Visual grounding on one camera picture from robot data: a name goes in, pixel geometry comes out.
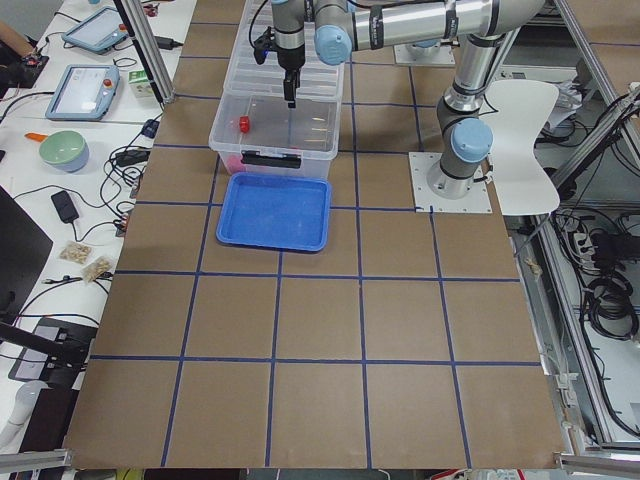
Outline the silver robot arm viewer right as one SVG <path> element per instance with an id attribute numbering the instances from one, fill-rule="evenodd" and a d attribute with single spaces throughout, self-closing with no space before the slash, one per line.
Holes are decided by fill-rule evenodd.
<path id="1" fill-rule="evenodd" d="M 444 151 L 427 173 L 432 192 L 458 200 L 493 142 L 478 117 L 483 95 L 500 59 L 504 39 L 535 17 L 540 1 L 396 1 L 362 5 L 356 1 L 272 1 L 272 24 L 250 40 L 254 58 L 268 53 L 284 69 L 284 98 L 296 105 L 305 64 L 305 27 L 312 25 L 318 59 L 340 65 L 356 51 L 391 47 L 415 63 L 449 40 L 459 44 L 455 76 L 437 106 Z"/>

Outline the black gripper viewer right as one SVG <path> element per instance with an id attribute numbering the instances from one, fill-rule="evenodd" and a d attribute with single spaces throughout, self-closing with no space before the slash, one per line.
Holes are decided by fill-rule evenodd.
<path id="1" fill-rule="evenodd" d="M 304 30 L 293 32 L 276 30 L 276 47 L 279 65 L 285 69 L 283 80 L 284 99 L 291 109 L 296 108 L 296 93 L 300 87 L 300 70 L 305 64 Z"/>

